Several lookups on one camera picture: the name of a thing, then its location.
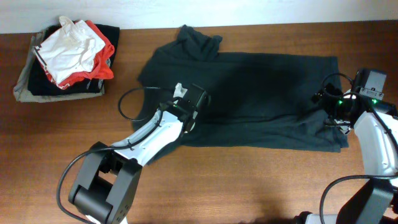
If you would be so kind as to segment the dark green t-shirt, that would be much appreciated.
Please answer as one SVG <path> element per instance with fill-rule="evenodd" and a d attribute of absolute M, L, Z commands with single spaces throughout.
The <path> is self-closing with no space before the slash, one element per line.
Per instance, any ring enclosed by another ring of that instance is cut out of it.
<path fill-rule="evenodd" d="M 340 88 L 336 57 L 220 52 L 222 37 L 183 26 L 159 47 L 138 76 L 144 104 L 133 128 L 143 126 L 176 84 L 196 84 L 210 104 L 179 145 L 250 146 L 340 152 L 347 137 L 325 126 L 327 114 L 312 101 L 323 80 Z"/>

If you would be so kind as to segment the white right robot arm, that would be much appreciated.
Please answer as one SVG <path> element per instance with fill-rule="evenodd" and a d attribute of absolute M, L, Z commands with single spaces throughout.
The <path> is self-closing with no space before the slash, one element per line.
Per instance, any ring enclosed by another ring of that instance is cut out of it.
<path fill-rule="evenodd" d="M 381 96 L 363 86 L 343 93 L 330 83 L 314 95 L 315 102 L 337 126 L 354 130 L 365 173 L 334 180 L 322 193 L 318 213 L 302 212 L 294 223 L 397 223 L 384 214 L 389 207 L 397 210 L 397 109 Z M 331 188 L 356 179 L 366 182 L 336 215 L 325 214 L 325 199 Z"/>

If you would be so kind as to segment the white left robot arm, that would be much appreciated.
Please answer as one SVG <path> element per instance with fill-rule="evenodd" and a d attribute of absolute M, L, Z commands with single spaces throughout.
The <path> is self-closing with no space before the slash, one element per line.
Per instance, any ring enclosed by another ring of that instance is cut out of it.
<path fill-rule="evenodd" d="M 142 168 L 165 146 L 192 130 L 202 104 L 174 98 L 160 104 L 150 121 L 122 141 L 97 142 L 79 157 L 83 164 L 68 201 L 84 223 L 125 223 Z"/>

